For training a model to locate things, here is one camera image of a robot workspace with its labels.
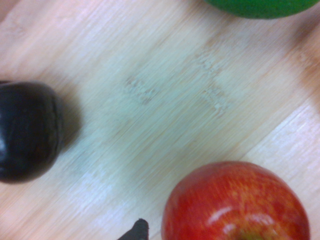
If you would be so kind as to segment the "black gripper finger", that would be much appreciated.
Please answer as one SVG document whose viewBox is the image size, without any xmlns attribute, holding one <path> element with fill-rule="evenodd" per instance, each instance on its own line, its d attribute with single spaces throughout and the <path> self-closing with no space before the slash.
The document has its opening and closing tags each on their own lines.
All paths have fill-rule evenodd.
<svg viewBox="0 0 320 240">
<path fill-rule="evenodd" d="M 118 240 L 149 240 L 148 222 L 143 218 L 139 218 L 132 228 L 118 238 Z"/>
</svg>

